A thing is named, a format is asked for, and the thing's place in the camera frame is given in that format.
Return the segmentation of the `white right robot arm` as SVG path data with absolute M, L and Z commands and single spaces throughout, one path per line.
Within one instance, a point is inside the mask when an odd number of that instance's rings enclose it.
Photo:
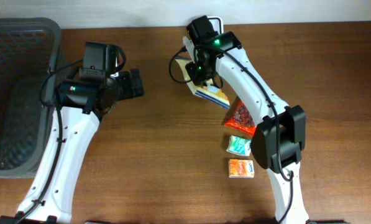
M 191 81 L 202 84 L 219 76 L 235 91 L 250 113 L 256 131 L 252 155 L 268 173 L 278 223 L 308 223 L 301 187 L 301 152 L 305 148 L 306 115 L 291 107 L 265 83 L 248 59 L 240 40 L 213 18 L 201 16 L 186 27 L 183 43 L 192 62 Z

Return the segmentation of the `orange tissue pack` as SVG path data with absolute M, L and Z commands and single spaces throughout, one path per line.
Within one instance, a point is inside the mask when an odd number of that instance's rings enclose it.
M 230 178 L 254 178 L 254 163 L 251 160 L 230 159 L 229 177 Z

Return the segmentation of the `yellow snack bag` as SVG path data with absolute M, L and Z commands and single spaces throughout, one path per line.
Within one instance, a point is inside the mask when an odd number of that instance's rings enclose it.
M 191 59 L 186 57 L 175 57 L 175 61 L 180 66 L 185 80 L 191 80 L 188 72 L 186 71 L 186 64 L 191 62 Z M 188 82 L 187 85 L 194 96 L 211 101 L 227 110 L 230 108 L 229 98 L 220 88 L 213 85 L 212 80 L 208 80 L 207 84 L 195 85 L 193 82 Z

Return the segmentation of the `red snack bag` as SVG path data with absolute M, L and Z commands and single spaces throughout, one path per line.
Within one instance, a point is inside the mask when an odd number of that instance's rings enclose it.
M 245 104 L 240 100 L 231 113 L 230 118 L 224 123 L 226 127 L 237 129 L 243 133 L 253 136 L 256 130 L 255 123 L 246 108 Z

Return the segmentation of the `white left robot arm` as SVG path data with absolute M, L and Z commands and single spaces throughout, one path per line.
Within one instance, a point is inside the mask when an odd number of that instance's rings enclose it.
M 13 217 L 0 216 L 0 224 L 70 223 L 83 159 L 103 117 L 118 101 L 144 95 L 139 70 L 125 71 L 126 60 L 120 46 L 87 42 L 52 100 L 39 99 L 53 110 L 47 145 L 25 199 Z

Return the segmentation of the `teal tissue pack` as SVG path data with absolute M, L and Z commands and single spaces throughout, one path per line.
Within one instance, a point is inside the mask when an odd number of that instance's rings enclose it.
M 251 153 L 251 140 L 244 139 L 237 136 L 229 138 L 229 145 L 226 149 L 227 152 L 238 156 L 250 156 Z

